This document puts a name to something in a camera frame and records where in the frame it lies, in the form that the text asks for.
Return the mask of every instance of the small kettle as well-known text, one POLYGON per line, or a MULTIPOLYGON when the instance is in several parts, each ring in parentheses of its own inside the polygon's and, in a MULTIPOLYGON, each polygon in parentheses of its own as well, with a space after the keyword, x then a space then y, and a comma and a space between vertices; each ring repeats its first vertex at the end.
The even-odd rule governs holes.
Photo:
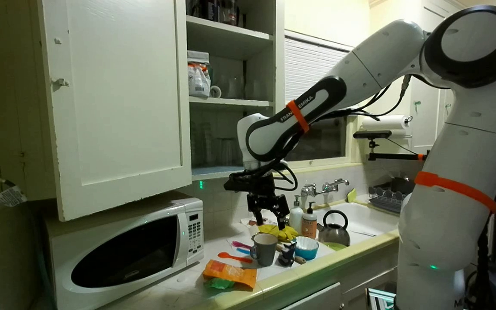
POLYGON ((329 210, 324 217, 322 217, 322 225, 319 224, 319 241, 322 242, 331 242, 331 244, 345 244, 350 246, 350 232, 348 229, 348 217, 345 211, 341 210, 329 210), (328 224, 328 217, 331 213, 340 213, 345 218, 345 225, 340 224, 328 224))

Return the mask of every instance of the microwave control panel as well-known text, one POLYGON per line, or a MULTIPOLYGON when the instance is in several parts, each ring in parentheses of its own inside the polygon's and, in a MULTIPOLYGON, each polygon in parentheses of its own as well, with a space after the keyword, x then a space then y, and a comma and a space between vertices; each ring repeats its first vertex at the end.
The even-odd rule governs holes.
POLYGON ((190 260, 202 258, 202 244, 204 244, 204 225, 202 225, 202 211, 190 211, 188 217, 188 256, 190 260))

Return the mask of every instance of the white microwave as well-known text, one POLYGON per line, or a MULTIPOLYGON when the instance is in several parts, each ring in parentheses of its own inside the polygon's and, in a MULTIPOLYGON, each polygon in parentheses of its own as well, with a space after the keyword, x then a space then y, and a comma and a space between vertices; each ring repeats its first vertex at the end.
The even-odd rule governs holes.
POLYGON ((200 261, 202 206, 167 193, 71 222, 45 213, 57 308, 99 308, 200 261))

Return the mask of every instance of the open cabinet door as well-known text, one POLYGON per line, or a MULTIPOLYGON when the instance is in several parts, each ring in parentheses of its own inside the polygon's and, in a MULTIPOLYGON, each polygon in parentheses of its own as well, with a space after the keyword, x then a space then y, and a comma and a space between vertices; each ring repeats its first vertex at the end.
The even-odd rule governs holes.
POLYGON ((185 1, 40 0, 61 220, 192 180, 185 1))

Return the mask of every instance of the bowl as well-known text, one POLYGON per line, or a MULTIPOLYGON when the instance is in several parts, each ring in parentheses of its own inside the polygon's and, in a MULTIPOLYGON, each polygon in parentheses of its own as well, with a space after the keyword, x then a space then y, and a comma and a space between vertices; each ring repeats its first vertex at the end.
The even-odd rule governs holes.
POLYGON ((305 260, 314 260, 317 256, 319 249, 319 241, 307 237, 307 236, 298 236, 297 237, 297 256, 302 256, 305 260))

